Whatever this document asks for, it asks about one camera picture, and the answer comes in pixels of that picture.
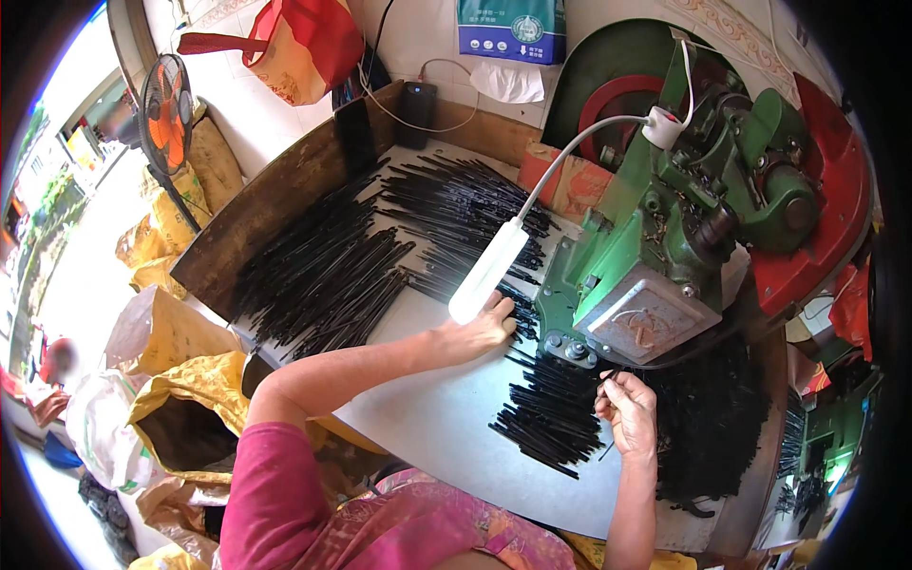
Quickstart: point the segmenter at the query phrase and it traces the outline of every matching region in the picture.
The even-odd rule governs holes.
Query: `pink sleeve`
[[[332,513],[307,436],[290,423],[259,423],[237,444],[222,524],[225,570],[291,566]]]

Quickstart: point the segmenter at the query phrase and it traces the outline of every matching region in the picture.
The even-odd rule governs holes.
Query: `white tissue paper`
[[[544,101],[542,72],[536,66],[514,67],[480,59],[469,80],[482,95],[502,103]]]

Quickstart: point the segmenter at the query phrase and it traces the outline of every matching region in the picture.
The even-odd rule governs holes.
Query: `red tote bag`
[[[272,0],[256,16],[250,36],[191,32],[182,55],[240,49],[242,61],[291,105],[316,103],[348,78],[364,40],[345,0]]]

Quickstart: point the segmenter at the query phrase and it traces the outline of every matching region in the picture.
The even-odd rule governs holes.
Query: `red wheel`
[[[608,81],[596,89],[586,101],[579,116],[579,127],[576,132],[582,132],[596,121],[615,115],[645,116],[658,99],[664,85],[664,78],[650,75],[628,75]],[[636,128],[635,124],[622,123],[586,137],[579,145],[583,158],[600,164],[599,156],[604,146],[622,152]]]

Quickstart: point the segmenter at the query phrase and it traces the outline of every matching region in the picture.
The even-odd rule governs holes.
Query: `pink shirt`
[[[225,570],[431,569],[476,549],[513,570],[572,570],[570,547],[521,517],[409,469],[380,496],[332,513],[305,434],[281,422],[244,431],[222,526]]]

